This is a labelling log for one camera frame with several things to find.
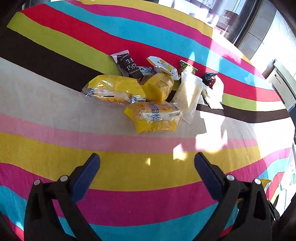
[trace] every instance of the pile of snacks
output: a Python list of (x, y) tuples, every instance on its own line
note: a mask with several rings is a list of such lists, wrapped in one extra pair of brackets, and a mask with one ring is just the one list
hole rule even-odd
[[(195, 67), (180, 60), (177, 70), (165, 60), (150, 56), (153, 67), (138, 67), (128, 50), (111, 55), (123, 76), (99, 75), (83, 89), (86, 96), (117, 104), (129, 104), (124, 113), (137, 133), (175, 131), (181, 119), (191, 123), (197, 104), (223, 109), (224, 84), (217, 73), (195, 76)], [(171, 103), (166, 102), (175, 81), (180, 82)]]

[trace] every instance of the table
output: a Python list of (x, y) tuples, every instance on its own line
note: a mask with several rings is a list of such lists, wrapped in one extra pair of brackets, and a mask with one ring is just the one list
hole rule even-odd
[[(33, 181), (70, 174), (93, 152), (101, 168), (78, 207), (103, 240), (192, 240), (217, 206), (193, 166), (198, 151), (238, 180), (274, 180), (272, 198), (294, 125), (250, 61), (203, 22), (145, 1), (60, 1), (17, 13), (0, 45), (0, 210), (19, 236)], [(125, 49), (138, 66), (158, 56), (219, 72), (224, 110), (198, 105), (191, 125), (137, 134), (123, 106), (78, 92), (119, 74), (109, 55)]]

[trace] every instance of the white appliance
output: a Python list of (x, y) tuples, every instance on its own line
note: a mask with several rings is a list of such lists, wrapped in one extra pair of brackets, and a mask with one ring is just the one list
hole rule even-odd
[(274, 67), (266, 80), (273, 84), (286, 109), (290, 110), (296, 103), (296, 80), (280, 61), (277, 60)]

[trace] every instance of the magenta stripe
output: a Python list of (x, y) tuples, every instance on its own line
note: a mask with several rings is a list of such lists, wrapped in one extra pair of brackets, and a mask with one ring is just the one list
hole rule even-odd
[(212, 51), (219, 54), (220, 56), (227, 59), (228, 61), (240, 66), (246, 71), (265, 80), (262, 74), (254, 66), (249, 64), (247, 61), (240, 58), (236, 54), (232, 53), (230, 50), (226, 49), (225, 47), (219, 45), (214, 40), (212, 40), (212, 38), (210, 38), (209, 36), (203, 35), (197, 29), (187, 26), (186, 24), (174, 21), (170, 18), (161, 16), (161, 15), (157, 15), (154, 13), (146, 12), (146, 11), (135, 9), (135, 8), (122, 7), (122, 6), (116, 6), (116, 5), (103, 5), (103, 4), (87, 5), (76, 0), (69, 0), (67, 2), (73, 5), (76, 5), (78, 7), (81, 7), (86, 11), (97, 14), (97, 15), (127, 18), (130, 20), (134, 20), (142, 23), (148, 23), (150, 25), (154, 25), (159, 28), (164, 28), (176, 34), (180, 34), (185, 37), (191, 38), (196, 42), (198, 42), (199, 44), (211, 49)]
[[(242, 181), (252, 181), (278, 159), (289, 157), (291, 148), (271, 153), (241, 169), (232, 171)], [(28, 199), (36, 179), (48, 182), (11, 164), (0, 163), (0, 185)], [(102, 191), (90, 189), (77, 205), (89, 223), (107, 226), (136, 226), (159, 223), (198, 212), (212, 204), (203, 182), (153, 191)], [(57, 208), (59, 216), (63, 213)]]
[[(172, 153), (173, 149), (180, 144), (182, 144), (182, 148), (186, 152), (197, 151), (195, 138), (120, 136), (67, 131), (10, 117), (2, 113), (0, 113), (0, 132), (27, 137), (49, 144), (92, 151), (142, 154)], [(222, 149), (253, 147), (257, 145), (258, 143), (254, 139), (228, 139), (227, 144), (223, 145)]]

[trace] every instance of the white translucent package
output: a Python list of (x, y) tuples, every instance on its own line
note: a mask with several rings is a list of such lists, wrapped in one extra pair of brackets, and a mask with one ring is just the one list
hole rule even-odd
[(184, 121), (191, 124), (203, 83), (201, 78), (187, 71), (181, 73), (181, 79), (182, 83), (171, 102), (183, 111)]

